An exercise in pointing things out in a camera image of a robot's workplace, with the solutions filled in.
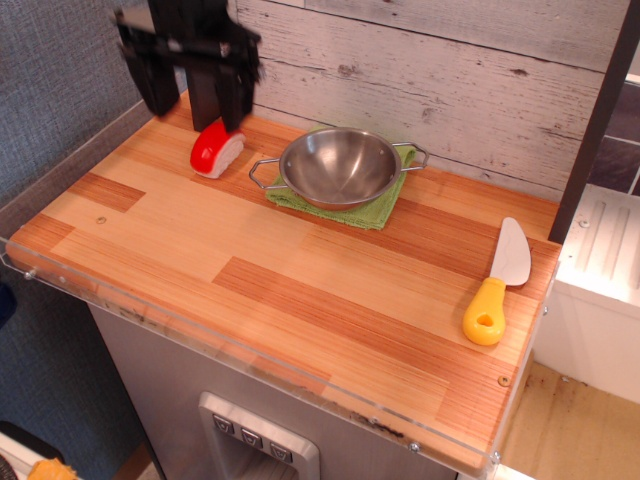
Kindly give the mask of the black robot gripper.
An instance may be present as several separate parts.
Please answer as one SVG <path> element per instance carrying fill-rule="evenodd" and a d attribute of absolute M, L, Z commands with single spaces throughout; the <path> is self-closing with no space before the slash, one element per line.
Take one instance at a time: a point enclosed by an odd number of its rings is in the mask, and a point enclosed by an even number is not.
<path fill-rule="evenodd" d="M 114 12 L 121 52 L 149 111 L 166 115 L 180 93 L 174 66 L 213 71 L 223 124 L 252 111 L 261 65 L 258 33 L 232 20 L 226 1 L 148 1 Z"/>

